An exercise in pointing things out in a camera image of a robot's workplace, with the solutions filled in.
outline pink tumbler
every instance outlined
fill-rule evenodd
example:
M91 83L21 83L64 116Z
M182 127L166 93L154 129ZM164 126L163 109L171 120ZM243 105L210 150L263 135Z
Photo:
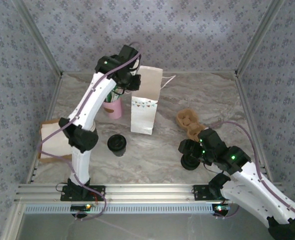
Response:
M104 101L102 105L110 119L119 119L122 117L122 102L120 97L113 102Z

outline black cup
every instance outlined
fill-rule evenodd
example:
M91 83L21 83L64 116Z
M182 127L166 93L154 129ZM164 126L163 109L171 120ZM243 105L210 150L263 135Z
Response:
M122 157L127 149L127 140L124 136L115 134L108 139L107 147L115 156Z

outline patterned wallpaper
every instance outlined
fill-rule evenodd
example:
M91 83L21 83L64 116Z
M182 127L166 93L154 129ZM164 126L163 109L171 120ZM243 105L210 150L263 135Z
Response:
M241 78L273 177L295 200L295 0L285 1Z
M0 235L56 79L12 2L0 0Z
M270 0L24 0L62 71L93 71L131 41L144 65L234 70Z

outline black cup lid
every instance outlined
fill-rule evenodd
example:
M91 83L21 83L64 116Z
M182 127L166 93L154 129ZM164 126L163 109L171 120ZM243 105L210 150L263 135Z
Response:
M127 146L127 140L120 134L111 136L107 141L107 147L112 152L117 152L124 149Z

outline marble floor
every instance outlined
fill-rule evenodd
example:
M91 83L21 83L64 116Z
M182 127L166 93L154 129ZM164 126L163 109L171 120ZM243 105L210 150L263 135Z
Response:
M74 110L91 79L91 74L63 74L52 116L54 119L67 117ZM130 132L131 95L122 96L122 102L122 118L109 119L102 108L96 116L99 140L90 158L92 183L208 183L215 173L202 165L194 171L181 166L178 146L187 135L175 121L179 110L194 109L205 125L230 120L249 129L232 74L176 74L161 90L152 135ZM227 146L239 146L253 158L250 142L242 130L231 124L221 125L216 130ZM126 152L122 157L114 156L107 147L108 138L114 134L122 134L126 138ZM209 169L219 171L215 166ZM39 163L34 174L34 183L60 183L67 181L70 169L62 162Z

